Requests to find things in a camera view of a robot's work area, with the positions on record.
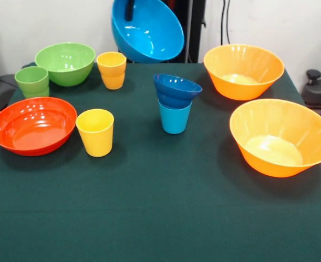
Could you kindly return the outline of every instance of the plastic cup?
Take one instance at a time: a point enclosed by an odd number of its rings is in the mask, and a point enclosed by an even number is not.
[[[172,135],[180,134],[185,131],[192,102],[187,107],[180,109],[169,108],[159,101],[158,104],[164,131]]]
[[[111,152],[113,125],[112,113],[104,109],[87,110],[78,116],[76,126],[90,156],[103,157]]]
[[[49,96],[49,73],[41,67],[25,67],[15,74],[25,98]]]
[[[111,90],[123,86],[127,58],[119,52],[106,52],[97,57],[97,65],[106,88]]]

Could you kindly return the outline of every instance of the bowl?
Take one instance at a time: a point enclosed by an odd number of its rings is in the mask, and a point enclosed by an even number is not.
[[[239,106],[230,130],[246,162],[273,177],[321,163],[321,116],[300,104],[258,99]]]
[[[76,86],[89,75],[95,51],[80,43],[50,45],[37,53],[35,63],[49,72],[49,79],[59,86]]]
[[[159,63],[176,57],[183,49],[182,27],[160,0],[135,0],[133,17],[126,21],[128,0],[115,0],[112,32],[119,50],[138,63]]]
[[[233,100],[251,100],[263,94],[284,73],[284,64],[272,52],[252,45],[222,45],[204,57],[216,90]]]
[[[153,76],[159,102],[169,108],[185,108],[202,92],[200,85],[173,75]]]
[[[42,156],[62,146],[71,135],[77,112],[68,102],[36,97],[0,112],[0,146],[22,156]]]

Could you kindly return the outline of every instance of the black knob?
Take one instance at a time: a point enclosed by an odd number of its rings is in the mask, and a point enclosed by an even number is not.
[[[308,79],[316,81],[317,79],[319,79],[321,77],[321,72],[315,69],[310,69],[308,71],[306,71],[306,75],[308,77]]]

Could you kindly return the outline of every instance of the stacked yellow cup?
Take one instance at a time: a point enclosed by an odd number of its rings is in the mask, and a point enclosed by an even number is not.
[[[106,52],[97,57],[97,65],[106,88],[111,90],[123,86],[127,58],[119,52]]]

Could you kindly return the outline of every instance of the green cup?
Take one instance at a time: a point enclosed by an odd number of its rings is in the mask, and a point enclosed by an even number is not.
[[[49,73],[41,67],[25,67],[15,74],[25,98],[49,96]]]

